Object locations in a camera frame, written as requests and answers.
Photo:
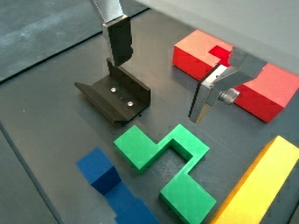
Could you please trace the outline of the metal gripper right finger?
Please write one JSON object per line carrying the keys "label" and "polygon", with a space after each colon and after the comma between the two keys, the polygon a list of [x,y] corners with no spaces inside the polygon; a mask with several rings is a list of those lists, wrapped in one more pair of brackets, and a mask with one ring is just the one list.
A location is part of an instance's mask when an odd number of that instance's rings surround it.
{"label": "metal gripper right finger", "polygon": [[228,56],[228,67],[216,65],[197,84],[188,117],[197,123],[217,102],[231,105],[239,97],[236,86],[253,80],[267,62],[239,48]]}

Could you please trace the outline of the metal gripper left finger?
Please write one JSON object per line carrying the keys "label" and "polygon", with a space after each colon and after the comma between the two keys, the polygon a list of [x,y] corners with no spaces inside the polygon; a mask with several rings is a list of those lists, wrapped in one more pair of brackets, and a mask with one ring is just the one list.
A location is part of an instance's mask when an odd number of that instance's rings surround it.
{"label": "metal gripper left finger", "polygon": [[109,47],[109,55],[116,67],[132,57],[131,17],[122,12],[118,0],[89,0],[102,19],[102,32]]}

